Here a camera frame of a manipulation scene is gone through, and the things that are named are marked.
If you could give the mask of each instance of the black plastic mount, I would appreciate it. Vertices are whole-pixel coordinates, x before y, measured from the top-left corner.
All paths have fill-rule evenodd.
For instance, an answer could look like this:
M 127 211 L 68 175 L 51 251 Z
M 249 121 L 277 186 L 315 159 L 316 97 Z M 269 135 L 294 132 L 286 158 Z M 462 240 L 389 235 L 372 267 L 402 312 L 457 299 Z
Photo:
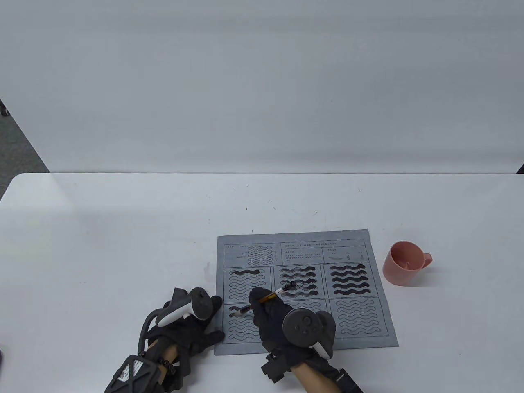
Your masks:
M 134 373 L 134 364 L 135 361 L 141 362 L 140 369 L 137 371 L 136 375 Z M 122 381 L 120 380 L 120 375 L 122 372 L 128 368 L 129 377 Z M 144 359 L 138 355 L 130 355 L 124 361 L 123 365 L 118 369 L 118 371 L 113 375 L 113 379 L 108 387 L 105 389 L 104 393 L 153 393 L 161 389 L 161 386 L 158 384 L 158 379 L 160 377 L 160 369 L 158 364 L 153 363 L 149 360 Z
M 269 353 L 269 355 L 266 356 L 267 363 L 261 367 L 262 372 L 264 375 L 267 375 L 269 379 L 273 381 L 273 383 L 277 383 L 282 378 L 284 378 L 284 373 L 290 372 L 286 359 L 278 352 L 278 350 L 274 350 L 275 353 Z

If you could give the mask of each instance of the forearm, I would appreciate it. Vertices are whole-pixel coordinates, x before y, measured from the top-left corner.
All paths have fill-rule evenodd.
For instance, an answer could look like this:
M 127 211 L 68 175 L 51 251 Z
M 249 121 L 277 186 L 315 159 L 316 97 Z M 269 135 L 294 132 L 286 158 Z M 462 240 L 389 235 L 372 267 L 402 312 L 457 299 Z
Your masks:
M 157 342 L 158 342 L 158 340 L 155 340 L 147 349 L 152 348 Z M 173 363 L 174 360 L 177 358 L 177 356 L 178 356 L 178 350 L 177 350 L 177 346 L 176 345 L 169 346 L 164 351 L 164 353 L 162 353 L 162 358 L 164 360 L 167 360 L 169 363 Z M 163 380 L 164 380 L 164 378 L 166 377 L 166 374 L 167 374 L 167 368 L 165 368 L 161 364 L 158 365 L 158 368 L 160 369 L 160 378 L 158 378 L 158 383 L 162 384 L 162 382 L 163 382 Z
M 341 393 L 338 386 L 306 363 L 292 367 L 291 371 L 308 393 Z

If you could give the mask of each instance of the pink cup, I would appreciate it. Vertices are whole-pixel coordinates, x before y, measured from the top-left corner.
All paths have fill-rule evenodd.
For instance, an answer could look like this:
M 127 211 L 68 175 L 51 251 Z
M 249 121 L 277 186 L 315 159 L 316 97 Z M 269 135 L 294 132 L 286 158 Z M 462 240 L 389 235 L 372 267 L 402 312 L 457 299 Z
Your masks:
M 407 285 L 425 267 L 433 262 L 431 254 L 425 254 L 411 242 L 396 242 L 391 246 L 382 272 L 386 280 L 395 285 Z

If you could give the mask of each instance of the gray carpet floor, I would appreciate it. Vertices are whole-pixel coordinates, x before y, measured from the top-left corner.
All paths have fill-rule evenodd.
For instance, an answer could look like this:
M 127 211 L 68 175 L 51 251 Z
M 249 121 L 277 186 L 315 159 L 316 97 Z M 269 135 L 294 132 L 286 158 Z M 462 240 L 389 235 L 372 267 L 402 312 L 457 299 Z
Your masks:
M 13 177 L 26 172 L 49 171 L 13 117 L 0 116 L 0 199 Z

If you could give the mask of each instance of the wavy line pattern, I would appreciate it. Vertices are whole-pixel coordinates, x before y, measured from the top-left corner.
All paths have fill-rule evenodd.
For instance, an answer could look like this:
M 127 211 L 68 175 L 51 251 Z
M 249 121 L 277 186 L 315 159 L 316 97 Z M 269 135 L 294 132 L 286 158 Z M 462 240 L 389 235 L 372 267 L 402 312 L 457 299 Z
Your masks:
M 344 329 L 340 330 L 340 332 L 343 333 L 343 334 L 349 333 L 349 334 L 353 334 L 353 335 L 360 334 L 360 333 L 373 334 L 373 333 L 378 333 L 380 331 L 381 330 L 378 327 L 373 327 L 371 329 L 365 329 L 363 327 L 359 327 L 357 329 L 344 328 Z
M 331 279 L 331 282 L 360 282 L 360 281 L 367 281 L 368 278 L 366 276 L 360 276 L 360 277 L 346 277 L 346 278 L 340 278 L 340 277 L 333 277 Z
M 250 333 L 250 334 L 255 334 L 255 335 L 258 334 L 258 329 L 255 329 L 255 327 L 251 328 L 251 327 L 235 327 L 235 326 L 232 326 L 232 327 L 230 327 L 229 331 L 231 333 L 239 333 L 239 334 L 243 334 L 243 333 Z
M 375 302 L 371 299 L 355 299 L 350 300 L 350 303 L 348 303 L 347 300 L 339 300 L 336 305 L 345 305 L 348 307 L 351 307 L 354 303 L 358 303 L 359 305 L 367 305 L 367 304 L 375 304 Z
M 311 284 L 313 282 L 316 282 L 316 280 L 314 278 L 308 278 L 307 280 L 300 280 L 302 281 L 302 283 L 305 285 L 305 284 Z M 287 282 L 287 280 L 282 280 L 280 283 L 281 284 L 285 284 Z
M 318 291 L 310 291 L 310 292 L 294 292 L 294 293 L 290 293 L 290 292 L 284 292 L 282 294 L 282 296 L 288 296 L 290 298 L 296 298 L 297 296 L 314 296 L 314 295 L 318 295 Z
M 251 260 L 247 264 L 250 265 L 250 266 L 253 266 L 253 265 L 267 266 L 267 265 L 271 265 L 272 263 L 273 263 L 273 260 L 270 260 L 269 262 L 260 262 L 260 261 Z
M 358 270 L 358 269 L 365 269 L 365 268 L 366 266 L 362 264 L 358 264 L 357 266 L 345 265 L 345 266 L 330 266 L 329 267 L 330 270 L 346 270 L 346 269 Z
M 359 276 L 361 274 L 366 274 L 365 270 L 359 270 L 359 271 L 333 271 L 331 272 L 331 276 L 339 276 L 339 277 L 345 277 L 347 275 L 351 274 L 352 276 Z
M 367 282 L 362 282 L 360 284 L 352 284 L 352 283 L 349 283 L 349 284 L 339 284 L 339 283 L 333 284 L 333 288 L 348 289 L 348 288 L 363 288 L 363 287 L 369 287 L 369 284 Z
M 263 270 L 260 271 L 258 269 L 256 269 L 256 270 L 248 270 L 248 269 L 246 269 L 246 270 L 241 270 L 241 271 L 232 270 L 232 271 L 230 271 L 230 274 L 236 274 L 238 276 L 241 276 L 241 275 L 244 275 L 244 274 L 254 274 L 254 275 L 256 275 L 256 274 L 260 274 L 260 273 L 263 273 L 263 272 L 264 272 Z
M 255 326 L 253 325 L 252 319 L 242 317 L 230 319 L 229 324 L 235 326 Z
M 247 333 L 245 335 L 239 335 L 238 333 L 232 333 L 228 336 L 228 338 L 230 340 L 232 339 L 236 339 L 236 340 L 239 340 L 239 341 L 243 341 L 243 340 L 247 340 L 247 339 L 250 339 L 250 340 L 259 340 L 260 341 L 260 338 L 258 337 L 258 335 L 256 334 L 253 334 L 253 333 Z
M 356 294 L 365 294 L 365 293 L 371 293 L 371 291 L 367 288 L 364 288 L 364 289 L 348 289 L 347 291 L 343 291 L 342 289 L 335 289 L 334 293 L 336 294 L 352 294 L 352 293 L 356 293 Z
M 316 277 L 316 274 L 313 273 L 312 271 L 308 271 L 307 273 L 294 273 L 294 274 L 284 273 L 284 274 L 281 274 L 280 277 L 281 278 L 297 278 L 297 277 L 306 278 L 306 277 Z
M 350 323 L 350 322 L 342 321 L 342 322 L 339 323 L 339 325 L 340 325 L 340 326 L 347 326 L 347 327 L 349 327 L 349 328 L 351 328 L 351 329 L 354 329 L 354 328 L 356 328 L 356 327 L 358 327 L 358 326 L 361 326 L 361 327 L 363 327 L 363 328 L 366 328 L 366 327 L 369 328 L 369 327 L 371 327 L 371 326 L 373 326 L 373 325 L 380 325 L 380 324 L 378 323 L 378 321 L 376 321 L 376 320 L 374 320 L 374 319 L 367 320 L 367 321 L 365 321 L 365 320 L 363 320 L 363 319 L 355 319 L 355 320 L 353 320 L 353 322 L 354 322 L 354 323 Z
M 249 246 L 247 248 L 249 251 L 251 250 L 272 250 L 272 246 Z
M 355 311 L 369 312 L 369 311 L 377 311 L 377 309 L 375 307 L 373 307 L 372 305 L 368 305 L 368 306 L 351 305 L 349 307 L 345 307 L 345 306 L 338 307 L 336 309 L 336 311 L 337 312 L 344 312 L 344 313 L 347 313 L 347 314 L 352 314 Z
M 294 269 L 282 268 L 282 269 L 280 269 L 279 271 L 280 271 L 280 272 L 285 271 L 286 273 L 293 273 L 294 271 L 306 272 L 306 271 L 310 271 L 310 270 L 315 270 L 315 268 L 314 268 L 313 266 L 308 266 L 308 267 L 296 267 L 296 268 L 294 268 Z
M 317 301 L 307 301 L 307 302 L 297 302 L 293 304 L 293 307 L 295 308 L 312 308 L 312 307 L 321 307 L 322 305 L 320 302 Z
M 358 317 L 362 317 L 362 318 L 378 318 L 377 314 L 375 314 L 374 312 L 369 312 L 369 313 L 362 314 L 361 312 L 355 311 L 351 315 L 345 315 L 345 314 L 339 315 L 339 319 L 341 321 L 348 321 L 348 322 L 351 322 L 351 321 L 353 321 L 354 318 L 358 318 Z

